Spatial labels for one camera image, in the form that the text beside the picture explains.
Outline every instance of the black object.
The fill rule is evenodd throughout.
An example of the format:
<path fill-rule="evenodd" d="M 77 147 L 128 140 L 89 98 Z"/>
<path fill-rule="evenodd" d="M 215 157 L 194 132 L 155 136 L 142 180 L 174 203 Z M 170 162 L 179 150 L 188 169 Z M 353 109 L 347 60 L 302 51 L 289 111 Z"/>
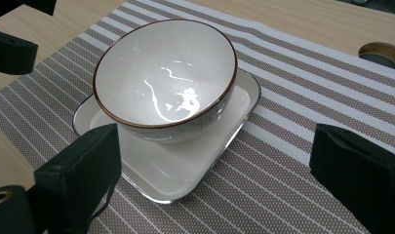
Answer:
<path fill-rule="evenodd" d="M 15 0 L 38 11 L 53 15 L 57 0 Z"/>
<path fill-rule="evenodd" d="M 0 1 L 0 17 L 11 12 L 13 9 L 17 8 L 20 5 L 21 3 L 14 0 Z"/>
<path fill-rule="evenodd" d="M 359 55 L 359 58 L 369 60 L 378 63 L 380 65 L 395 69 L 395 62 L 392 59 L 382 55 L 366 53 Z"/>
<path fill-rule="evenodd" d="M 358 5 L 358 6 L 365 6 L 367 4 L 368 0 L 351 0 L 352 4 Z"/>
<path fill-rule="evenodd" d="M 38 45 L 0 32 L 0 72 L 12 75 L 33 70 Z"/>
<path fill-rule="evenodd" d="M 0 187 L 0 233 L 35 233 L 26 191 L 21 186 Z"/>
<path fill-rule="evenodd" d="M 372 233 L 395 233 L 395 154 L 342 128 L 318 124 L 311 173 Z"/>
<path fill-rule="evenodd" d="M 116 124 L 90 130 L 34 172 L 35 185 L 21 196 L 20 208 L 30 211 L 30 229 L 5 232 L 7 225 L 26 226 L 29 219 L 12 216 L 18 206 L 0 196 L 0 233 L 86 233 L 91 221 L 107 207 L 121 176 L 121 154 Z M 106 202 L 96 212 L 106 194 Z M 20 196 L 13 193 L 12 198 Z"/>

